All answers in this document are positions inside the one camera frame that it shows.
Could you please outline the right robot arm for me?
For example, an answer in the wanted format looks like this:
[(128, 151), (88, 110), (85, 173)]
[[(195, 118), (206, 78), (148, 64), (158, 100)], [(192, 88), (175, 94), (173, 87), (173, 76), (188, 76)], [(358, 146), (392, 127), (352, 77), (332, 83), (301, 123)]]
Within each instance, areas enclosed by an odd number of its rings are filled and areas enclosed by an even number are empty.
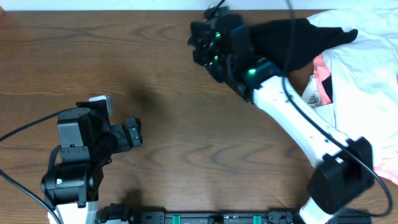
[(347, 207), (374, 184), (370, 143), (328, 127), (293, 89), (282, 64), (260, 52), (240, 15), (213, 7), (190, 29), (194, 61), (277, 121), (315, 170), (307, 203), (294, 216), (269, 214), (269, 223), (370, 223), (370, 214)]

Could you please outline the black t-shirt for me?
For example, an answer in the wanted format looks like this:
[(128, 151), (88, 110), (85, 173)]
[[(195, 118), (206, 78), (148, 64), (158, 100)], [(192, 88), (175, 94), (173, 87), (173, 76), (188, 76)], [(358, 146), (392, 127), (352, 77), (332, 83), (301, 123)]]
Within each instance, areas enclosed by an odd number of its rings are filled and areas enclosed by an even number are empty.
[[(289, 50), (291, 25), (291, 20), (277, 20), (251, 26), (249, 33), (256, 53), (283, 68)], [(340, 27), (317, 27), (305, 18), (296, 19), (288, 71), (300, 70), (325, 50), (349, 44), (357, 36), (356, 29), (345, 32)]]

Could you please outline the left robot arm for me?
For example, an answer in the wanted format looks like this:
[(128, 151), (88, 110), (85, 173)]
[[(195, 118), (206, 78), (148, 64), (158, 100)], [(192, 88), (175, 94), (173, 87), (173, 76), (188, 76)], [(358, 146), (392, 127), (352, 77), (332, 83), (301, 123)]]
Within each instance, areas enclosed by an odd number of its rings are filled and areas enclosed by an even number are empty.
[(141, 122), (128, 118), (112, 125), (112, 104), (107, 96), (78, 102), (58, 115), (60, 145), (50, 155), (41, 181), (50, 223), (133, 223), (124, 204), (99, 209), (103, 167), (111, 156), (142, 145)]

